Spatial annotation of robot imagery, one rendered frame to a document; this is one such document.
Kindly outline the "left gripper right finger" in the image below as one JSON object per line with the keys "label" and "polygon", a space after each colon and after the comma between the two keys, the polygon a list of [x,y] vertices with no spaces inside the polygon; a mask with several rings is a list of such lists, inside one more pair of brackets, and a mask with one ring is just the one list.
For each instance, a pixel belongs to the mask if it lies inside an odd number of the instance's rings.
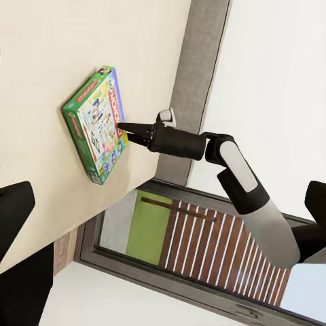
{"label": "left gripper right finger", "polygon": [[304,204],[326,235],[326,183],[311,181],[306,191]]}

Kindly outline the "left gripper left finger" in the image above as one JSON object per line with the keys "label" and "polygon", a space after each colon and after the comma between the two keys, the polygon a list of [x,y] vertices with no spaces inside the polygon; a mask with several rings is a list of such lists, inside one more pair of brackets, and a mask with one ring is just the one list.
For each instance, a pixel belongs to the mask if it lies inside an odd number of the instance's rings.
{"label": "left gripper left finger", "polygon": [[29,181],[0,188],[0,262],[35,207]]}

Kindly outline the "board game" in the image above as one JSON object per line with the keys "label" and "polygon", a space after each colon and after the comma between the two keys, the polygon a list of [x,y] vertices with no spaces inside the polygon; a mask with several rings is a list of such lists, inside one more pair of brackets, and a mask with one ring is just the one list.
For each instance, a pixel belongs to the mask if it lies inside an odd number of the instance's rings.
{"label": "board game", "polygon": [[98,73],[63,107],[93,183],[104,185],[129,142],[115,67]]}

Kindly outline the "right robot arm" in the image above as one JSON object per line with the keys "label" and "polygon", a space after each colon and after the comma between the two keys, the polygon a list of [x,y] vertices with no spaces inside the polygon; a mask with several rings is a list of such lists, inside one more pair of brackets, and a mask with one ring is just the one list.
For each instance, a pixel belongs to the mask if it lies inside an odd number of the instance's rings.
{"label": "right robot arm", "polygon": [[158,112],[154,124],[120,122],[129,142],[180,158],[220,164],[217,178],[266,261],[287,269],[298,263],[326,264],[326,235],[317,223],[290,225],[282,216],[230,134],[175,129],[173,109]]}

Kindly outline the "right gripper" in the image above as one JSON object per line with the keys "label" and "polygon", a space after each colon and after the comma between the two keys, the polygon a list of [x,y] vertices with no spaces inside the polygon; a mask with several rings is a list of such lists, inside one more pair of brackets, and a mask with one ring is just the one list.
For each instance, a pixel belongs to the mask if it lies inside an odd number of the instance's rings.
{"label": "right gripper", "polygon": [[120,122],[129,142],[147,147],[150,152],[184,158],[189,145],[189,132],[165,127],[165,123],[137,124]]}

